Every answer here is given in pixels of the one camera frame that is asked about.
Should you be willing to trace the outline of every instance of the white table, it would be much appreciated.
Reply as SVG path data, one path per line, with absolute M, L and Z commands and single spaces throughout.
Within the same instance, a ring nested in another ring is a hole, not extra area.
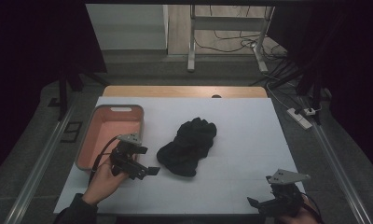
M 100 97 L 97 105 L 140 105 L 145 111 L 139 162 L 160 166 L 159 174 L 128 179 L 99 204 L 99 213 L 116 215 L 257 214 L 247 197 L 273 199 L 265 176 L 277 169 L 297 172 L 269 98 Z M 173 175 L 158 163 L 159 149 L 173 140 L 179 127 L 196 117 L 217 127 L 208 157 L 194 177 Z M 54 213 L 83 193 L 89 176 L 74 165 Z M 299 189 L 304 191 L 301 183 Z

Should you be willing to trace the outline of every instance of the robotic hand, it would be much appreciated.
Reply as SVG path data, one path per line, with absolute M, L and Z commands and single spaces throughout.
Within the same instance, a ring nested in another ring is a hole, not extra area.
M 94 174 L 106 149 L 115 140 L 119 140 L 119 142 L 109 156 L 110 161 L 113 164 L 113 167 L 111 169 L 112 175 L 118 175 L 120 172 L 125 172 L 128 173 L 130 179 L 134 179 L 135 177 L 143 179 L 146 175 L 158 174 L 160 170 L 159 167 L 146 168 L 135 160 L 135 154 L 146 154 L 148 148 L 141 147 L 142 142 L 139 136 L 136 133 L 132 133 L 118 135 L 108 142 L 103 151 L 97 156 L 96 161 L 93 164 L 90 173 L 90 181 L 94 177 Z
M 275 198 L 260 203 L 247 197 L 250 205 L 266 217 L 295 216 L 304 204 L 303 197 L 295 183 L 311 179 L 310 176 L 279 169 L 273 176 L 266 176 L 266 179 L 270 183 Z

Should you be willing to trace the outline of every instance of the wooden strip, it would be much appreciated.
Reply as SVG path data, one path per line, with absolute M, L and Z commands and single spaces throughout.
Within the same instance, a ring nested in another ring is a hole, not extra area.
M 103 96 L 268 98 L 262 87 L 228 86 L 108 86 Z

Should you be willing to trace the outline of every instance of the black curtain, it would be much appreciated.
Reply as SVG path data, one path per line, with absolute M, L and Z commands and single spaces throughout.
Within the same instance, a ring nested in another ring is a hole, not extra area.
M 40 92 L 61 69 L 106 72 L 85 4 L 0 0 L 0 165 L 23 133 Z
M 373 163 L 373 3 L 349 5 L 323 68 L 332 115 Z
M 323 45 L 339 6 L 276 7 L 271 17 L 268 37 L 287 51 L 289 60 L 305 66 Z

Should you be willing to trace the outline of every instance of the hand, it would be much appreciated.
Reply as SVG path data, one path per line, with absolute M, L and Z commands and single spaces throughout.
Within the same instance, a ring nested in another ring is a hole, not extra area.
M 85 203 L 96 205 L 113 194 L 120 183 L 129 178 L 129 175 L 126 173 L 113 176 L 111 168 L 112 164 L 109 158 L 99 166 L 85 194 L 82 196 L 82 200 L 85 201 Z
M 303 200 L 305 201 L 305 204 L 312 208 L 309 200 L 304 195 L 302 196 Z M 281 216 L 276 218 L 285 224 L 318 224 L 317 220 L 315 220 L 311 212 L 304 208 L 300 208 L 299 212 L 295 217 Z

